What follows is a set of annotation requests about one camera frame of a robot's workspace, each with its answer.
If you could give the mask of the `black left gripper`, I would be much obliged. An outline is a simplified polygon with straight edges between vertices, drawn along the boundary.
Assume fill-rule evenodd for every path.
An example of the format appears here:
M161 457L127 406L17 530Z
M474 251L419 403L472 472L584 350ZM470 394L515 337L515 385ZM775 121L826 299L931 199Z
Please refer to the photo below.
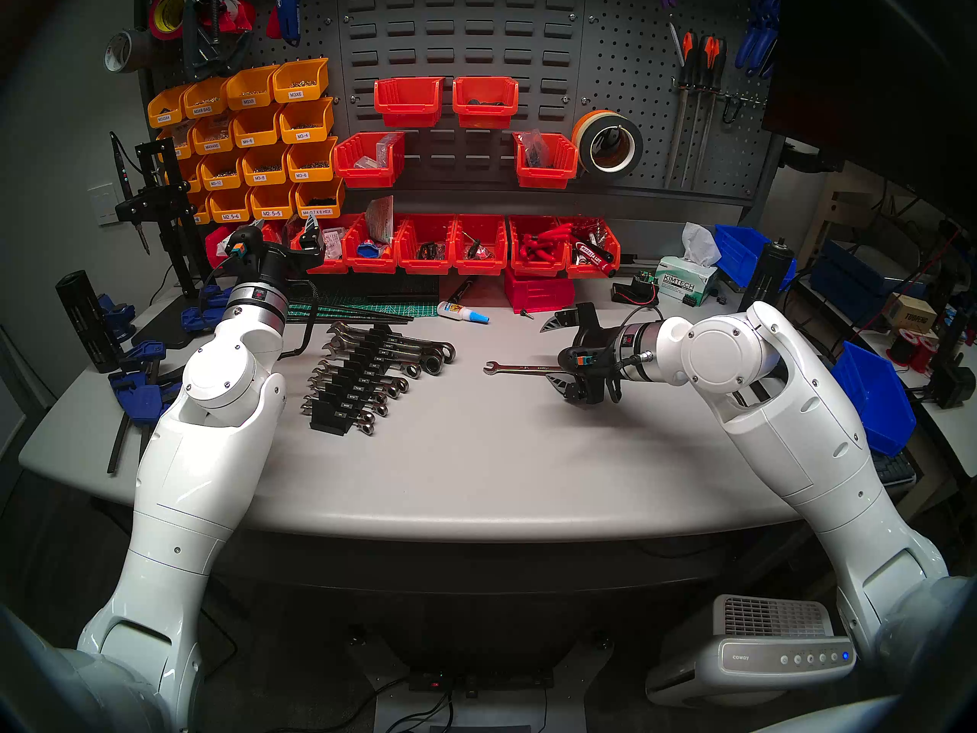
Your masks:
M268 242L264 224L246 225L246 232L232 232L227 238L227 258L237 275L236 286L243 283L265 283L277 290L287 290L290 281L298 281L319 267L324 260L324 239L319 218L308 215L299 234L299 248Z

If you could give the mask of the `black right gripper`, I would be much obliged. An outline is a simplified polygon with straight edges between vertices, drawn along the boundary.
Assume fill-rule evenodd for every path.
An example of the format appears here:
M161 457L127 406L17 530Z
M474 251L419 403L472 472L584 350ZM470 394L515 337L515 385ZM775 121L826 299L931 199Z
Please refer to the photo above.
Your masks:
M547 374L547 381L568 402L597 405L606 395L621 400L622 365L616 348L618 328L602 328L592 302L555 311L539 332L576 328L574 341L559 353L563 374Z

